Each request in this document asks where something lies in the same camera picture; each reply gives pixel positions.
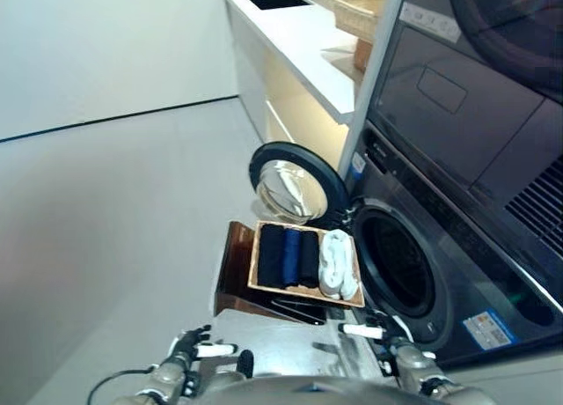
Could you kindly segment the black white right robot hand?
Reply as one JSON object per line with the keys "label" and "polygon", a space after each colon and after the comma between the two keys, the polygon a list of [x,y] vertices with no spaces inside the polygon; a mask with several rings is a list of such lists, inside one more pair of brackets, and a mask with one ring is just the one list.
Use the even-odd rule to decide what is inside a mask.
{"label": "black white right robot hand", "polygon": [[406,338],[413,342],[411,330],[399,316],[381,312],[368,316],[363,324],[341,323],[338,330],[345,335],[357,335],[381,342],[393,338]]}

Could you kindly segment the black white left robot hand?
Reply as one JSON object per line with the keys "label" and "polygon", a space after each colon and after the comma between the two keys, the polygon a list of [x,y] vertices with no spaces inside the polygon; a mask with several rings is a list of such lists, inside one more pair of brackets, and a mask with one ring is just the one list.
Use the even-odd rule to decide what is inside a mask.
{"label": "black white left robot hand", "polygon": [[212,326],[207,324],[182,331],[172,341],[165,361],[178,361],[180,365],[189,370],[195,361],[232,356],[238,351],[238,346],[234,343],[210,342],[211,328]]}

